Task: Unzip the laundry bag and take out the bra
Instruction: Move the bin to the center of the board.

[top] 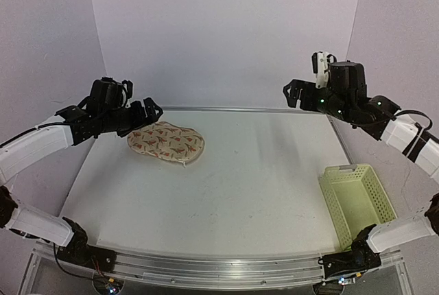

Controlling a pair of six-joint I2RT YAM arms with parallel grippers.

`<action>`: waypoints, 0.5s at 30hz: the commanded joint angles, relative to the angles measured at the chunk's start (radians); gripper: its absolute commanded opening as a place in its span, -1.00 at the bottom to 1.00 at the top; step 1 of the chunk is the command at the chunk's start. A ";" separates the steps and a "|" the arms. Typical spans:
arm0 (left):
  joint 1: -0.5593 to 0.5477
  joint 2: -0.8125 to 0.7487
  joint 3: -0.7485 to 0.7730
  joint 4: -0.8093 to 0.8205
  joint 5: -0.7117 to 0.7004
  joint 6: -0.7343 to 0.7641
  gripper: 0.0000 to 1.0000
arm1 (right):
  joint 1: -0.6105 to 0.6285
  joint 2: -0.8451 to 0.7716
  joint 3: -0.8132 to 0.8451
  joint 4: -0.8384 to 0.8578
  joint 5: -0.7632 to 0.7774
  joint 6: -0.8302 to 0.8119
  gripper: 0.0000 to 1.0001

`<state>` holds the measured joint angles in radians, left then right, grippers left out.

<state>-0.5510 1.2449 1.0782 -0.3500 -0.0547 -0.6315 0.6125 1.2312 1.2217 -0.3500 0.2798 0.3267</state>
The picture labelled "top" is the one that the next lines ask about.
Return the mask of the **beige patterned mesh laundry bag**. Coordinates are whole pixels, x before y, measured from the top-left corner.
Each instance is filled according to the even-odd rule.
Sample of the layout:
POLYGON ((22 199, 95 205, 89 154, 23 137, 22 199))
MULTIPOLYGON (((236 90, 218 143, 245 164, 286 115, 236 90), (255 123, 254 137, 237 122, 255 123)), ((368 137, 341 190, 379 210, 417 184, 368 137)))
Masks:
POLYGON ((204 137, 198 131, 166 121, 132 131, 127 143, 137 154, 179 163, 183 167, 198 159, 205 148, 204 137))

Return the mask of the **light green perforated plastic basket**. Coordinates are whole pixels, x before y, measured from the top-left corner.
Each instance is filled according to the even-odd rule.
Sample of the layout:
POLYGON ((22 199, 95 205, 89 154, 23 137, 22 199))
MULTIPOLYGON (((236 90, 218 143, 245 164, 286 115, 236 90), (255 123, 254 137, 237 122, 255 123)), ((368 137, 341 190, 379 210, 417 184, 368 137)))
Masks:
POLYGON ((319 185, 342 251, 365 227, 396 219, 396 212, 369 164, 326 167, 319 185))

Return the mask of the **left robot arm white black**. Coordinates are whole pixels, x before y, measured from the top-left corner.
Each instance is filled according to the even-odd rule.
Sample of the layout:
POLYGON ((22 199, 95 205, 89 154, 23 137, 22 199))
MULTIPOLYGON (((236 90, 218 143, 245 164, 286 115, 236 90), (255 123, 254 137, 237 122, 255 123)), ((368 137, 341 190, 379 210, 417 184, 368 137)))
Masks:
POLYGON ((23 204, 6 187, 12 178, 47 156, 91 138, 114 132, 124 138, 132 131, 156 123, 163 109, 150 97, 132 101, 133 83, 103 77, 78 105, 55 113, 29 130, 1 144, 1 227, 55 247, 61 261, 110 272, 116 253, 88 243, 86 231, 67 217, 56 217, 23 204))

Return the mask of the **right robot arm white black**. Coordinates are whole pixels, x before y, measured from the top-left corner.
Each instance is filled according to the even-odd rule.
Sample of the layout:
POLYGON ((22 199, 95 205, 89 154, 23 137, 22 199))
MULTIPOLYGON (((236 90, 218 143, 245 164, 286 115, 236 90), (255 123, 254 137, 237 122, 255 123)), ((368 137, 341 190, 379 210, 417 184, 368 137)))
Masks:
MULTIPOLYGON (((430 133, 433 126, 420 125, 412 115, 421 111, 401 110, 382 95, 367 96, 364 66, 344 61, 324 66, 313 64, 315 82, 294 79, 283 87, 290 108, 323 113, 359 128, 377 141, 399 151, 418 165, 433 180, 438 179, 438 138, 430 133)), ((326 280, 352 276, 381 265, 380 254, 392 247, 428 236, 438 235, 438 196, 429 206, 412 216, 372 224, 361 230, 351 249, 320 259, 326 280)))

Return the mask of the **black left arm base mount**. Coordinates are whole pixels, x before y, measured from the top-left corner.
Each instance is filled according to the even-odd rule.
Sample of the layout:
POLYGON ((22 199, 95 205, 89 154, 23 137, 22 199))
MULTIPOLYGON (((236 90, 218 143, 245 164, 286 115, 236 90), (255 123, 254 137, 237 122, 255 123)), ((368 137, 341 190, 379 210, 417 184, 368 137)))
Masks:
POLYGON ((63 220, 71 227, 73 236, 66 246, 58 247, 56 258, 77 266, 95 268, 100 272, 112 272, 117 253, 114 250, 90 245, 86 231, 78 223, 66 217, 63 217, 63 220))

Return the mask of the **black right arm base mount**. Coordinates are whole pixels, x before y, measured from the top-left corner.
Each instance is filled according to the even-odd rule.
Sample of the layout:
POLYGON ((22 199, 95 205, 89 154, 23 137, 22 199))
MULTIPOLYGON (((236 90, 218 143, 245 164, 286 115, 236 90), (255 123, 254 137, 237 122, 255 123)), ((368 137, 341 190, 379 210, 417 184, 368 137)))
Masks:
POLYGON ((375 226, 376 224, 372 224, 365 227, 353 240, 350 250, 319 258, 318 264, 323 267, 325 279, 365 272, 381 266, 380 254, 373 252, 367 243, 369 233, 375 226))

